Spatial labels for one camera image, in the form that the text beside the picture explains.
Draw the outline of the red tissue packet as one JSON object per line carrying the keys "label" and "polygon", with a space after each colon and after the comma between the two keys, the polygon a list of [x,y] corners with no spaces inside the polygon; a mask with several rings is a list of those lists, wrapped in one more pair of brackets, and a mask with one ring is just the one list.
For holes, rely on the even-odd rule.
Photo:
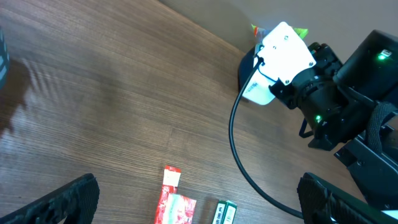
{"label": "red tissue packet", "polygon": [[197,201],[180,194],[169,194],[161,224],[192,224]]}

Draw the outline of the red stick sachet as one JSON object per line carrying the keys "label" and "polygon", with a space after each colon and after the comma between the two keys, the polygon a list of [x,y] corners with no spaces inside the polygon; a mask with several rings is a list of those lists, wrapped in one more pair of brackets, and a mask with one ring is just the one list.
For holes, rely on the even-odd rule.
{"label": "red stick sachet", "polygon": [[165,166],[162,190],[155,212],[155,224],[162,224],[163,214],[165,213],[168,196],[169,194],[175,194],[177,192],[180,176],[181,170],[179,168],[169,165]]}

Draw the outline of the green snack bag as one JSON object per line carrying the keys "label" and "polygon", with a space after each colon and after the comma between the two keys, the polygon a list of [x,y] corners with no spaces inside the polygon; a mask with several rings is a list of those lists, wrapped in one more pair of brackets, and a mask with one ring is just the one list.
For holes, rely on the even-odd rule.
{"label": "green snack bag", "polygon": [[[264,29],[258,26],[255,26],[254,24],[251,24],[251,27],[254,31],[254,37],[258,42],[261,42],[265,36],[267,36],[271,30]],[[298,27],[293,27],[293,30],[295,33],[301,38],[304,39],[307,34],[308,34],[308,29],[304,28],[298,28]]]}

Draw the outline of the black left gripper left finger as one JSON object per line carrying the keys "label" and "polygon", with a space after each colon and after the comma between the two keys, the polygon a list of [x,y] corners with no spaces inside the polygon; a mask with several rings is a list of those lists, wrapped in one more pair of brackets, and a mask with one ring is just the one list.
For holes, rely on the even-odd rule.
{"label": "black left gripper left finger", "polygon": [[100,195],[98,182],[87,173],[36,201],[4,216],[1,224],[90,224]]}

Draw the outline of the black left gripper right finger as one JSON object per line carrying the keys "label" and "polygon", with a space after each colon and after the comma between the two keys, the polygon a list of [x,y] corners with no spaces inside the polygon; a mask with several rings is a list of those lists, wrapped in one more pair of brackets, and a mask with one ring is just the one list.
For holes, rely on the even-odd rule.
{"label": "black left gripper right finger", "polygon": [[388,214],[306,172],[297,193],[305,224],[397,224]]}

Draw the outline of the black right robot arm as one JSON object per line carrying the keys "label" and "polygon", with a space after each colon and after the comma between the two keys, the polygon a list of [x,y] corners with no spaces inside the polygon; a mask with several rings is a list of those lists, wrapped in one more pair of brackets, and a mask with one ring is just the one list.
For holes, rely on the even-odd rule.
{"label": "black right robot arm", "polygon": [[327,44],[313,43],[316,64],[290,84],[270,86],[288,108],[304,116],[299,135],[309,147],[332,151],[367,203],[397,209],[397,37],[372,31],[346,62]]}

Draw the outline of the white barcode scanner box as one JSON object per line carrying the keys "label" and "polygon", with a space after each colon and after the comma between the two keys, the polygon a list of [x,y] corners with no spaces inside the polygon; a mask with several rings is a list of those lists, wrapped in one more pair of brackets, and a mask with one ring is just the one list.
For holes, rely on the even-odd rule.
{"label": "white barcode scanner box", "polygon": [[[238,68],[238,88],[241,91],[249,75],[252,73],[257,63],[256,54],[261,50],[262,45],[256,44],[241,60]],[[275,84],[275,81],[263,75],[259,69],[251,77],[243,97],[259,105],[269,104],[275,96],[271,93],[269,87]]]}

